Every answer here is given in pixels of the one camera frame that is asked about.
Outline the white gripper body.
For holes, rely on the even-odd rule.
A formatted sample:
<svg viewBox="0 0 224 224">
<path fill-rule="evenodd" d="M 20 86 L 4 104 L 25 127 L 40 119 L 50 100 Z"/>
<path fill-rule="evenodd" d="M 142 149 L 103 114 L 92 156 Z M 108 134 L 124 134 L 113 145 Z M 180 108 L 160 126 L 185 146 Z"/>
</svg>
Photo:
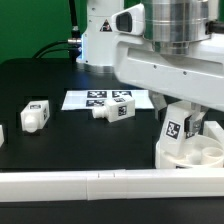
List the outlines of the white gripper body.
<svg viewBox="0 0 224 224">
<path fill-rule="evenodd" d="M 113 63 L 123 83 L 224 112 L 224 35 L 193 42 L 182 56 L 156 53 L 149 41 L 120 34 Z"/>
</svg>

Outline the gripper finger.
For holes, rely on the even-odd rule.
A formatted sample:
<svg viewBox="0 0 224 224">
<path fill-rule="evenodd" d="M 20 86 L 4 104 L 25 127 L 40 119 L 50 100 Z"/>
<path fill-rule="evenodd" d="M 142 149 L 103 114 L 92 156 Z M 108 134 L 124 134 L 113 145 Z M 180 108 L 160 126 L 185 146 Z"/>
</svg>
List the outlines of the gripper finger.
<svg viewBox="0 0 224 224">
<path fill-rule="evenodd" d="M 187 138 L 193 137 L 201 129 L 203 117 L 208 108 L 199 104 L 191 105 L 191 114 L 185 119 L 185 133 Z"/>
<path fill-rule="evenodd" d="M 153 93 L 152 94 L 152 103 L 155 109 L 155 118 L 158 121 L 164 120 L 164 111 L 166 110 L 167 103 L 162 94 Z"/>
</svg>

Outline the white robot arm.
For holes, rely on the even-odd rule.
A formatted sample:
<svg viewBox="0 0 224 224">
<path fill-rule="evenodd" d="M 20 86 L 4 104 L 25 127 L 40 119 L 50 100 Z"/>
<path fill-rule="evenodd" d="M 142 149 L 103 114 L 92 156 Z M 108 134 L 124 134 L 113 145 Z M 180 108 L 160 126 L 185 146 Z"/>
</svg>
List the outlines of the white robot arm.
<svg viewBox="0 0 224 224">
<path fill-rule="evenodd" d="M 87 0 L 79 62 L 123 82 L 189 101 L 187 131 L 209 108 L 224 112 L 224 23 L 216 0 Z"/>
</svg>

